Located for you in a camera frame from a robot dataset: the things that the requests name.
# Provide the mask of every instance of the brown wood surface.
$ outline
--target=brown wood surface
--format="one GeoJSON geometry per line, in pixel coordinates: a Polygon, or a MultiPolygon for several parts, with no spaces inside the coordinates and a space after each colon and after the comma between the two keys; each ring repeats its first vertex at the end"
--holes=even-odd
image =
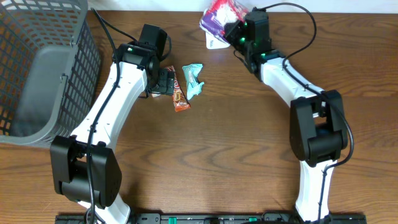
{"type": "MultiPolygon", "coordinates": [[[[182,66],[203,63],[203,92],[176,113],[171,97],[138,100],[119,137],[120,194],[138,210],[165,213],[262,213],[291,210],[299,191],[299,162],[289,145],[289,108],[233,56],[208,50],[197,12],[100,12],[139,37],[144,23],[162,27],[186,91],[182,66]]],[[[314,84],[337,89],[356,148],[335,169],[332,212],[363,212],[368,223],[397,223],[398,15],[315,14],[318,36],[292,65],[314,84]]],[[[305,14],[272,13],[274,45],[288,54],[307,43],[305,14]]],[[[88,23],[103,56],[97,94],[111,64],[98,21],[88,23]]],[[[111,31],[116,45],[125,36],[111,31]]],[[[0,146],[0,223],[53,223],[59,213],[83,213],[53,189],[48,150],[0,146]]]]}

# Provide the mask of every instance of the light blue wrapper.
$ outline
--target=light blue wrapper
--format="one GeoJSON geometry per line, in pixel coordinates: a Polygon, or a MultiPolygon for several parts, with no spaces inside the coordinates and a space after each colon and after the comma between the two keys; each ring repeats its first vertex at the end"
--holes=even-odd
{"type": "Polygon", "coordinates": [[[205,84],[204,82],[198,82],[198,75],[202,68],[202,64],[191,64],[182,67],[185,80],[187,81],[188,100],[191,100],[194,95],[199,95],[199,93],[201,93],[201,87],[205,84]]]}

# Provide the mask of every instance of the candy wrapper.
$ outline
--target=candy wrapper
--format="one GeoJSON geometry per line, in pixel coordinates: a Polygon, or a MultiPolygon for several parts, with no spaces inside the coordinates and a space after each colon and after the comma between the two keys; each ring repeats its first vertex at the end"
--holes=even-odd
{"type": "Polygon", "coordinates": [[[174,94],[173,94],[173,102],[174,102],[174,109],[175,112],[183,111],[186,109],[191,108],[189,105],[187,99],[185,98],[184,93],[182,92],[180,85],[178,84],[177,81],[177,74],[175,73],[174,66],[168,66],[166,67],[168,71],[173,71],[174,72],[174,94]]]}
{"type": "Polygon", "coordinates": [[[191,100],[194,95],[199,95],[199,93],[201,93],[201,87],[205,84],[204,82],[198,82],[198,75],[202,68],[202,64],[191,64],[182,67],[187,81],[188,100],[191,100]]]}
{"type": "Polygon", "coordinates": [[[223,37],[225,24],[243,21],[248,12],[248,8],[235,0],[214,0],[201,18],[199,26],[223,43],[228,43],[223,37]]]}

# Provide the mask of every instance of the orange snack wrapper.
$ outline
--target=orange snack wrapper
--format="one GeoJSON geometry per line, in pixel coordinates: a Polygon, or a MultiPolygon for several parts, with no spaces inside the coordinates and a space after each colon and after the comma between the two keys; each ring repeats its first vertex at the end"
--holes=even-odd
{"type": "Polygon", "coordinates": [[[173,94],[173,102],[174,102],[174,110],[175,112],[183,111],[186,109],[191,108],[189,105],[187,98],[185,97],[184,93],[182,92],[180,85],[177,81],[177,74],[175,72],[174,66],[166,67],[168,71],[174,72],[174,94],[173,94]]]}

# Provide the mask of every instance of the white wall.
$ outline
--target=white wall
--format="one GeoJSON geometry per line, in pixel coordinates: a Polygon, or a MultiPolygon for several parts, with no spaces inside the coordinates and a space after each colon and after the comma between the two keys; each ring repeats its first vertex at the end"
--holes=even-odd
{"type": "MultiPolygon", "coordinates": [[[[135,11],[204,11],[211,0],[88,0],[89,7],[98,10],[135,11]]],[[[292,2],[311,12],[398,13],[398,0],[240,0],[249,8],[264,7],[279,2],[292,2]]],[[[300,12],[289,6],[270,11],[300,12]]]]}

